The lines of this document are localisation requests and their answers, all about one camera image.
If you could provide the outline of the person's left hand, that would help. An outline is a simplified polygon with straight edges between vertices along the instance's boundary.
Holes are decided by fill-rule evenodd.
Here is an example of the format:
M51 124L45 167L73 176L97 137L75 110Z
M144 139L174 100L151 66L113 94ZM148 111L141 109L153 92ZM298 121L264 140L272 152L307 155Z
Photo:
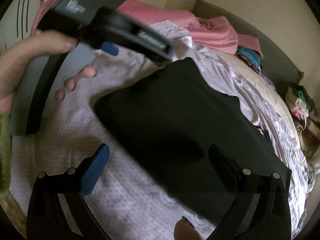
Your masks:
M1 56L1 116L11 112L16 88L28 63L42 55L60 55L76 47L78 41L54 30L36 30Z

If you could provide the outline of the person's right hand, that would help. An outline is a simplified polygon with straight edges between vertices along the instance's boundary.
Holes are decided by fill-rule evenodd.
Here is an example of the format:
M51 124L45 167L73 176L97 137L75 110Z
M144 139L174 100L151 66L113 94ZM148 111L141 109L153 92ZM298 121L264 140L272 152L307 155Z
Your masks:
M175 224L174 240L203 240L193 224L184 216Z

